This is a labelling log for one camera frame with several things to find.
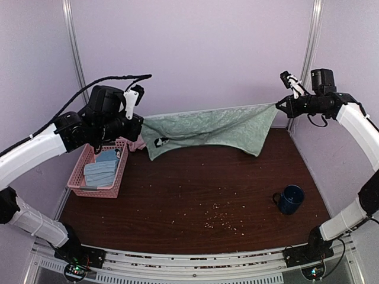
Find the green towel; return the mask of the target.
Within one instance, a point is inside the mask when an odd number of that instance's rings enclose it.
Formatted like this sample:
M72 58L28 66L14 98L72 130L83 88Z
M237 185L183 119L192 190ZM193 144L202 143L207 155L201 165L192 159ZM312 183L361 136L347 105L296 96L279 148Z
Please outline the green towel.
M192 146L228 146L258 156L277 115L274 104L146 117L141 137L150 160Z

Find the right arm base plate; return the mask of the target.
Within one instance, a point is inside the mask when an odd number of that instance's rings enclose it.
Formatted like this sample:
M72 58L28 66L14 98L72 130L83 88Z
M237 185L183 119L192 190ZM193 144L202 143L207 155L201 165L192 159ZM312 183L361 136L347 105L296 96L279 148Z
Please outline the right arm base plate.
M334 256L332 248L311 251L307 244L297 247L286 247L282 253L287 267L302 266Z

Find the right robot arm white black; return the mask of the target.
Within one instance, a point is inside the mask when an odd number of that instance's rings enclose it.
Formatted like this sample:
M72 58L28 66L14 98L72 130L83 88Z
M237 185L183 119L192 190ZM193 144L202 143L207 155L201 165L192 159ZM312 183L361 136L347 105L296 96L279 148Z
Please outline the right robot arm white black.
M297 118L303 114L311 118L319 114L323 121L335 120L359 145L374 171L351 204L311 230L303 254L313 262L330 249L335 239L358 228L378 212L378 128L371 122L360 102L352 95L337 90L332 70L311 71L311 92L288 71L282 72L280 79L292 94L278 101L276 109L284 112L288 118Z

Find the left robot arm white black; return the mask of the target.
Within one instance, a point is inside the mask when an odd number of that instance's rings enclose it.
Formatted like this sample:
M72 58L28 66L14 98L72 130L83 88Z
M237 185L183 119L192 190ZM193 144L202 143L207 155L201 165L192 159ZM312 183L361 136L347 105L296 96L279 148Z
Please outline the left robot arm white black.
M143 118L134 113L144 95L140 85L126 90L94 86L86 106L67 112L48 123L41 133L28 138L1 156L1 224L12 224L44 239L73 263L85 258L85 249L74 230L54 221L24 202L10 184L29 170L85 144L96 153L104 143L120 137L136 141Z

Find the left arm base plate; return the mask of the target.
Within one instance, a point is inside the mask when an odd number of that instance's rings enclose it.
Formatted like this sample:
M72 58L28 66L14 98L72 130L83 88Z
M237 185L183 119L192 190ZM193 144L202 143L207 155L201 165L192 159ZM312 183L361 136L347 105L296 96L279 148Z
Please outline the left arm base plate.
M101 269L106 257L106 251L98 248L82 246L81 251L65 252L61 248L53 248L54 256L57 259L64 260L68 264L74 264L86 269Z

